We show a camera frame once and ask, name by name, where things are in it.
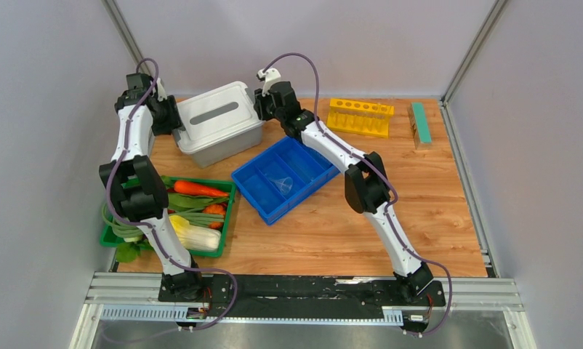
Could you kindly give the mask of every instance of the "white wall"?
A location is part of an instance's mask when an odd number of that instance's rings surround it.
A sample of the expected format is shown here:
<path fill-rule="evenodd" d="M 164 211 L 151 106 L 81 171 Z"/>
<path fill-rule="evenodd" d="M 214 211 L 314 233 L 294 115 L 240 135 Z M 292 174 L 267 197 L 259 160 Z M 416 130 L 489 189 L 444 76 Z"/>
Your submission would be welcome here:
<path fill-rule="evenodd" d="M 539 348 L 583 348 L 583 0 L 510 1 L 451 108 Z"/>
<path fill-rule="evenodd" d="M 494 0 L 118 0 L 166 88 L 195 95 L 255 73 L 296 51 L 315 61 L 325 95 L 439 95 Z M 277 68 L 299 95 L 314 92 L 298 58 Z"/>
<path fill-rule="evenodd" d="M 0 1 L 0 348 L 66 348 L 133 63 L 98 1 Z"/>

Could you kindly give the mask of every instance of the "white plastic storage box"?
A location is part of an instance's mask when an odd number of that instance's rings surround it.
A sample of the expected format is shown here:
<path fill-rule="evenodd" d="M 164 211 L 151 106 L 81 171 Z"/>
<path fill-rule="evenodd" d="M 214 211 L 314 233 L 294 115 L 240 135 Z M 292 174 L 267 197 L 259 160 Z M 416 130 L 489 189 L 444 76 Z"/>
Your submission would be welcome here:
<path fill-rule="evenodd" d="M 253 110 L 245 83 L 236 81 L 178 103 L 186 131 L 178 148 L 203 168 L 262 142 L 263 121 Z"/>

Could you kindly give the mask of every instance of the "orange carrot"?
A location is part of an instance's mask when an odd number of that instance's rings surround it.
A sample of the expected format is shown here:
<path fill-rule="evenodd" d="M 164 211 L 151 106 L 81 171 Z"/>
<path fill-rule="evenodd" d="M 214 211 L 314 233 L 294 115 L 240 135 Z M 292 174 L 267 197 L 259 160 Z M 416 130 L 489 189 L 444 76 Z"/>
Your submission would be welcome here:
<path fill-rule="evenodd" d="M 225 207 L 223 207 L 223 205 L 212 204 L 210 206 L 207 206 L 201 213 L 221 214 L 223 217 L 225 217 L 225 213 L 227 213 L 227 212 L 225 211 Z M 222 226 L 223 226 L 223 223 L 221 223 L 221 222 L 212 222 L 208 225 L 208 228 L 219 229 Z"/>
<path fill-rule="evenodd" d="M 220 191 L 218 189 L 206 187 L 205 185 L 188 182 L 186 180 L 177 180 L 174 183 L 174 191 L 185 195 L 194 196 L 212 196 L 213 198 L 222 198 L 229 196 L 229 193 Z"/>

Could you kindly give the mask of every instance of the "blue plastic tray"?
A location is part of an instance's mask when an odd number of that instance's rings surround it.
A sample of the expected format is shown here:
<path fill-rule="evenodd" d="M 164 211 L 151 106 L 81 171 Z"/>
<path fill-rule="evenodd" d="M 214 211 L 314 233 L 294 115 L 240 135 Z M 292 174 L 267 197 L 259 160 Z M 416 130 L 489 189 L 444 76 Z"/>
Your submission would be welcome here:
<path fill-rule="evenodd" d="M 285 137 L 232 172 L 232 180 L 266 224 L 272 225 L 338 174 L 313 149 Z M 285 177 L 291 178 L 289 192 L 273 182 Z"/>

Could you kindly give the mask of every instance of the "green plastic crate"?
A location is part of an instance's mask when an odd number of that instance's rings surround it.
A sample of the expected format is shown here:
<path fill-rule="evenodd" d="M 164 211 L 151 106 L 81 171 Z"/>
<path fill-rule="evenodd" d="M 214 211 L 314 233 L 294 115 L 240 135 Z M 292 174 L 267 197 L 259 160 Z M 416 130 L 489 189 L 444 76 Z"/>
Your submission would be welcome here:
<path fill-rule="evenodd" d="M 225 213 L 225 221 L 223 223 L 223 228 L 221 228 L 221 241 L 219 242 L 219 249 L 213 252 L 204 252 L 204 251 L 193 251 L 192 249 L 189 250 L 193 256 L 201 256 L 201 257 L 221 257 L 223 254 L 223 248 L 225 247 L 225 239 L 228 235 L 228 228 L 230 226 L 230 220 L 232 216 L 232 206 L 234 201 L 234 196 L 236 195 L 236 184 L 229 180 L 201 180 L 197 178 L 182 178 L 182 177 L 172 177 L 173 180 L 188 180 L 190 182 L 195 182 L 198 184 L 208 185 L 209 187 L 213 187 L 219 189 L 221 191 L 225 191 L 226 193 L 230 194 L 230 200 L 228 202 L 228 210 Z M 119 244 L 123 243 L 123 238 L 119 238 L 118 236 L 114 235 L 112 228 L 109 225 L 106 225 L 101 233 L 101 237 L 99 242 L 102 246 L 106 247 L 117 247 Z M 153 250 L 152 247 L 143 247 L 142 249 Z"/>

